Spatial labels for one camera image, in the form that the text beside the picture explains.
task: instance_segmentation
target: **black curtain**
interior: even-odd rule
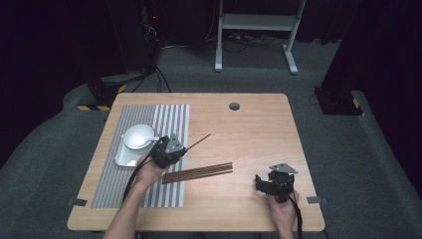
[[[311,42],[320,39],[323,44],[344,37],[361,0],[308,0],[297,40]]]
[[[0,166],[83,84],[68,44],[63,1],[0,1]]]
[[[422,196],[422,2],[362,2],[375,32],[368,45],[368,67],[356,90],[363,91],[396,158]]]

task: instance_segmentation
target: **table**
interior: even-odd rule
[[[239,104],[237,111],[229,109]],[[188,144],[211,133],[188,151],[187,168],[233,162],[233,173],[186,181],[183,207],[141,208],[143,231],[275,231],[267,198],[255,190],[255,174],[268,179],[269,166],[297,169],[295,189],[304,231],[321,231],[324,221],[288,98],[283,94],[127,94],[116,97],[68,221],[71,230],[106,230],[117,208],[91,208],[110,141],[125,105],[190,106]]]
[[[294,16],[281,15],[257,15],[257,14],[224,14],[223,0],[220,0],[219,20],[218,20],[218,38],[215,54],[215,71],[223,70],[223,50],[222,39],[223,29],[244,29],[244,30],[266,30],[266,31],[288,31],[291,32],[287,45],[283,45],[283,53],[289,65],[292,75],[298,73],[295,59],[292,55],[292,46],[298,33],[302,14],[307,0],[300,0],[299,9]]]

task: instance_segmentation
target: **gray carpet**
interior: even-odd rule
[[[239,49],[238,45],[225,44]],[[365,96],[353,92],[365,115],[326,116],[313,87],[320,86],[338,44],[295,43],[299,74],[291,76],[280,46],[251,46],[223,53],[214,72],[214,51],[162,50],[158,67],[175,93],[284,93],[289,97],[330,238],[422,238],[422,205],[371,114]],[[135,90],[156,92],[155,74]],[[126,91],[139,82],[128,84]],[[79,112],[70,91],[64,109],[31,132],[0,171],[0,238],[102,238],[67,228],[107,112]],[[166,233],[175,238],[180,233]],[[209,238],[233,235],[210,234]],[[321,232],[305,238],[325,238]]]

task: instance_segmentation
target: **wooden table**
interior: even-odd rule
[[[237,103],[237,111],[229,109]],[[233,173],[186,181],[183,207],[141,208],[136,228],[158,231],[275,231],[255,174],[267,180],[269,166],[297,169],[295,189],[304,231],[321,231],[324,221],[288,98],[282,94],[120,94],[117,96],[68,221],[71,230],[106,230],[117,208],[91,208],[110,142],[124,105],[190,105],[189,142],[208,133],[188,152],[187,168],[233,162]]]

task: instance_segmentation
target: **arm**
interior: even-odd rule
[[[290,195],[296,201],[299,200],[299,194],[295,191]],[[288,199],[284,203],[279,203],[275,196],[268,195],[271,213],[274,223],[277,226],[281,239],[293,239],[293,225],[296,219],[296,212],[293,203]]]
[[[133,238],[139,206],[143,202],[146,190],[161,177],[163,171],[164,169],[153,162],[147,163],[139,171],[130,192],[109,225],[104,238]]]

